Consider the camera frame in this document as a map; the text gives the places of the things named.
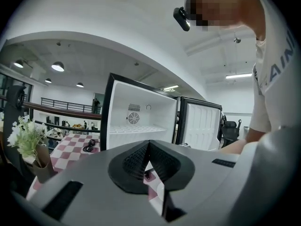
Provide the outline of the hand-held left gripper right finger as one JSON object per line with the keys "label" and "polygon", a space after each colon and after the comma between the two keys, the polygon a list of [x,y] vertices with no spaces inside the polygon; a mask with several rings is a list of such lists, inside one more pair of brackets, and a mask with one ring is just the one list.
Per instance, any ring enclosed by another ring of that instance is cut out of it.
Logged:
{"label": "hand-held left gripper right finger", "polygon": [[229,175],[238,155],[150,141],[150,162],[164,184],[162,217],[171,222],[205,202]]}

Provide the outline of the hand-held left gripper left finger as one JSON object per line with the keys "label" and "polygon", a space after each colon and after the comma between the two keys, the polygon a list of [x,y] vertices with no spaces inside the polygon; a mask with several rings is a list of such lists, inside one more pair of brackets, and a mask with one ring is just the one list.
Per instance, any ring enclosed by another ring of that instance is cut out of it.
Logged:
{"label": "hand-held left gripper left finger", "polygon": [[74,162],[30,202],[64,225],[161,225],[143,182],[148,141],[94,153]]}

